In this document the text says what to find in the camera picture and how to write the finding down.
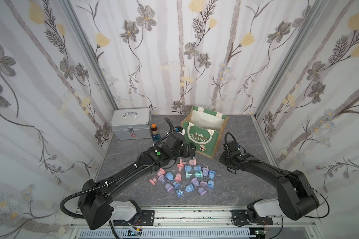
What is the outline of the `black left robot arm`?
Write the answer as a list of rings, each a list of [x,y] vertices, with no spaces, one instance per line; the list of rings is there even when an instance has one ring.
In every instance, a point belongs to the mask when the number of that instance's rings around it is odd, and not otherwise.
[[[147,174],[157,172],[171,161],[183,156],[188,149],[186,130],[174,127],[165,119],[170,130],[161,140],[141,152],[136,161],[106,179],[88,180],[80,192],[67,196],[60,202],[60,210],[73,218],[84,219],[91,230],[96,230],[109,221],[136,220],[139,207],[134,200],[117,202],[115,198],[130,184]]]

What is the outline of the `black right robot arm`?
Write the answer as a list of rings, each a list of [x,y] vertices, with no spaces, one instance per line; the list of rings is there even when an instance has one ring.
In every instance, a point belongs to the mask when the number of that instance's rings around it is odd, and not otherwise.
[[[324,198],[327,213],[318,217],[310,216],[309,213],[320,207],[318,196],[323,195],[310,185],[305,174],[299,170],[281,169],[259,160],[241,148],[230,132],[224,136],[223,153],[219,162],[232,174],[236,175],[238,171],[253,174],[277,190],[277,198],[258,199],[247,205],[245,217],[249,223],[258,223],[260,219],[269,216],[285,216],[293,221],[302,217],[323,219],[331,212],[328,200]]]

